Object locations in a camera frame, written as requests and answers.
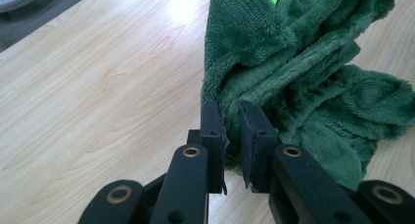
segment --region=towel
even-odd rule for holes
[[[202,102],[226,112],[240,164],[238,102],[262,106],[283,143],[306,148],[338,183],[356,189],[381,139],[415,124],[407,82],[347,63],[354,39],[393,0],[210,0]]]

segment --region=green towel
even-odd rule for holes
[[[240,163],[238,102],[263,107],[283,143],[307,148],[355,189],[380,139],[415,124],[405,81],[346,66],[393,0],[210,0],[202,102],[227,113],[227,167]]]

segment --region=wood grain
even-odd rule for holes
[[[0,223],[76,223],[106,184],[166,172],[199,128],[209,0],[83,0],[0,54]],[[415,0],[358,39],[361,67],[415,84]],[[415,196],[415,131],[383,142],[367,178]],[[210,223],[273,223],[226,172]]]

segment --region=wooden table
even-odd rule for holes
[[[75,223],[105,185],[147,184],[199,128],[209,0],[83,0],[0,54],[0,223]],[[353,61],[415,85],[415,0],[397,0]],[[415,196],[415,130],[367,178]],[[210,223],[273,223],[226,172]]]

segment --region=round joint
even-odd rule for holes
[[[375,197],[384,202],[391,204],[403,203],[403,197],[400,195],[400,193],[386,186],[376,185],[372,188],[372,193],[375,195]]]
[[[197,157],[200,154],[201,154],[201,150],[197,148],[187,148],[183,150],[183,155],[185,157]]]
[[[132,189],[130,187],[119,185],[107,194],[107,202],[114,204],[125,202],[131,195]]]
[[[298,148],[294,148],[294,147],[287,147],[283,150],[284,154],[289,156],[289,157],[301,157],[302,152],[300,149]]]

